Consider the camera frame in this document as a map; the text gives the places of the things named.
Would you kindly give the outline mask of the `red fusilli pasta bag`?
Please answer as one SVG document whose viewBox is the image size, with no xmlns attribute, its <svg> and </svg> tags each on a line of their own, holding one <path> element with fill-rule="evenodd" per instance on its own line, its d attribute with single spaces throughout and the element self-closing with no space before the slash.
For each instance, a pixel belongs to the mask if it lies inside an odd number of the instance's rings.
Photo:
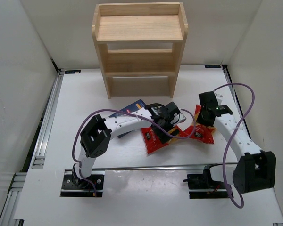
<svg viewBox="0 0 283 226">
<path fill-rule="evenodd" d="M 189 134 L 191 134 L 193 130 L 195 131 L 193 135 L 190 137 L 190 139 L 195 139 L 205 144 L 215 143 L 214 133 L 216 129 L 214 127 L 207 127 L 199 123 L 196 123 L 196 125 L 194 125 L 192 121 L 191 125 L 183 131 L 183 136 L 184 137 L 188 136 Z"/>
<path fill-rule="evenodd" d="M 158 149 L 179 141 L 179 139 L 170 138 L 166 143 L 162 143 L 152 128 L 142 128 L 141 133 L 146 146 L 147 154 L 152 154 Z"/>
</svg>

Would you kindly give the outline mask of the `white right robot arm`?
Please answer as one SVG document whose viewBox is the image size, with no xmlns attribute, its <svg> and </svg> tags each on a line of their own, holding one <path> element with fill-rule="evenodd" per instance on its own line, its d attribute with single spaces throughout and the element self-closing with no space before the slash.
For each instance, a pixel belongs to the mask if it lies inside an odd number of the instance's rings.
<svg viewBox="0 0 283 226">
<path fill-rule="evenodd" d="M 197 123 L 214 127 L 228 142 L 238 161 L 236 166 L 228 165 L 225 171 L 221 165 L 207 166 L 203 171 L 206 181 L 209 184 L 227 181 L 242 194 L 274 187 L 275 155 L 263 151 L 237 126 L 232 110 L 221 104 L 220 95 L 209 91 L 199 94 L 199 99 L 201 109 Z"/>
</svg>

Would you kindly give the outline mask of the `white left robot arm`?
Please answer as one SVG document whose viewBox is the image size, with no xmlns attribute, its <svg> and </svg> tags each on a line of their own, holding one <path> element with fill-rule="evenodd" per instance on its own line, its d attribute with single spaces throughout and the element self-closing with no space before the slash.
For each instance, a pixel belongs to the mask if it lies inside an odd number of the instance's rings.
<svg viewBox="0 0 283 226">
<path fill-rule="evenodd" d="M 95 183 L 91 179 L 92 168 L 96 158 L 103 155 L 110 141 L 118 136 L 138 129 L 152 128 L 161 143 L 174 138 L 179 130 L 176 126 L 186 120 L 174 102 L 167 105 L 150 104 L 137 110 L 116 113 L 113 117 L 103 118 L 97 110 L 91 113 L 81 124 L 73 143 L 81 144 L 78 158 L 74 158 L 72 169 L 73 183 L 79 187 L 87 187 Z"/>
</svg>

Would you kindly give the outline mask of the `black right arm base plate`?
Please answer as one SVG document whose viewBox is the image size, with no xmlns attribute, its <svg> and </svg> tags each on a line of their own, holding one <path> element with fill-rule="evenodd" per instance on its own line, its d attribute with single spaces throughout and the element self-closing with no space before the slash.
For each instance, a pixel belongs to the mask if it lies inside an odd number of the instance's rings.
<svg viewBox="0 0 283 226">
<path fill-rule="evenodd" d="M 202 173 L 189 173 L 183 180 L 188 185 L 190 199 L 229 199 L 224 182 L 212 180 L 210 168 L 221 164 L 207 165 Z"/>
</svg>

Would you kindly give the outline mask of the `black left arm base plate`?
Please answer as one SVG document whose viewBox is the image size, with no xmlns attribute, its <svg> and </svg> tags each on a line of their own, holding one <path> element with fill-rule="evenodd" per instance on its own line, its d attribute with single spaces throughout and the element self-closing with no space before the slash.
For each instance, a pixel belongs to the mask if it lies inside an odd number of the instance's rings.
<svg viewBox="0 0 283 226">
<path fill-rule="evenodd" d="M 91 174 L 89 177 L 87 177 L 87 179 L 93 182 L 95 185 L 96 191 L 94 191 L 90 182 L 87 182 L 83 179 L 76 180 L 72 170 L 65 170 L 60 196 L 101 198 L 103 195 L 104 177 L 104 172 L 97 172 L 96 174 Z"/>
</svg>

